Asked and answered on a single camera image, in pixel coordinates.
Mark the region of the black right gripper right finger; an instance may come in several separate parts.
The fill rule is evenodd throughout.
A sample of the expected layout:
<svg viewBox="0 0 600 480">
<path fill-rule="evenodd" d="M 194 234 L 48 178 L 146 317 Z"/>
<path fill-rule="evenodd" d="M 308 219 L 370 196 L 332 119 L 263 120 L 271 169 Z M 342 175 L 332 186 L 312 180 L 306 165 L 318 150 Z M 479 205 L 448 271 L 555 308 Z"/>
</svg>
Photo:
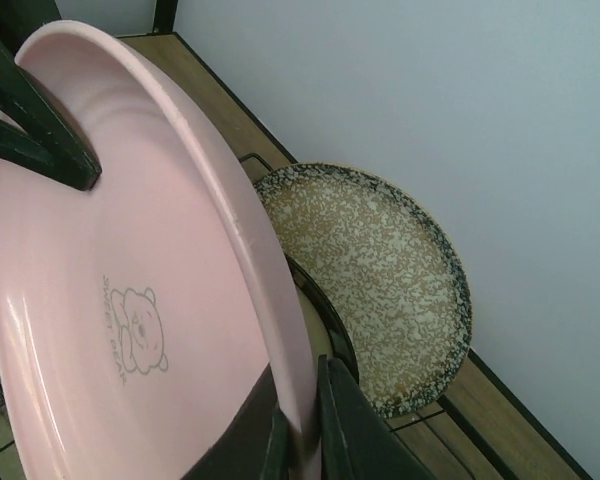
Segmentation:
<svg viewBox="0 0 600 480">
<path fill-rule="evenodd" d="M 425 466 L 376 414 L 344 362 L 318 360 L 322 479 L 423 479 Z"/>
</svg>

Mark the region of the pink plastic bear plate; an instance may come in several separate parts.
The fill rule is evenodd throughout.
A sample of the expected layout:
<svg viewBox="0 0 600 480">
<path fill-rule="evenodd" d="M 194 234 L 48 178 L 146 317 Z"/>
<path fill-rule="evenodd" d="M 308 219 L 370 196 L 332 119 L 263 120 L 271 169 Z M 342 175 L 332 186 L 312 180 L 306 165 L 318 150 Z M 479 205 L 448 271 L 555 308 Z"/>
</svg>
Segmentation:
<svg viewBox="0 0 600 480">
<path fill-rule="evenodd" d="M 321 475 L 316 372 L 285 256 L 196 103 L 149 60 L 55 21 L 17 64 L 86 135 L 76 191 L 0 160 L 0 377 L 30 479 L 180 479 L 272 379 L 291 475 Z"/>
</svg>

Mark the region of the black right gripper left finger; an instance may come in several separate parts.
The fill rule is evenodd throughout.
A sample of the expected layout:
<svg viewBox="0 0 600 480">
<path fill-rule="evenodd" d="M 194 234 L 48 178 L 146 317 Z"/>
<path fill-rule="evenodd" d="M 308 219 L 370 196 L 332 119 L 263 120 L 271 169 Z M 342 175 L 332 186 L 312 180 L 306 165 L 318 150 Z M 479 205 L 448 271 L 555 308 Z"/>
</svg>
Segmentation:
<svg viewBox="0 0 600 480">
<path fill-rule="evenodd" d="M 95 186 L 96 155 L 1 40 L 0 112 L 0 159 L 79 191 Z"/>
</svg>

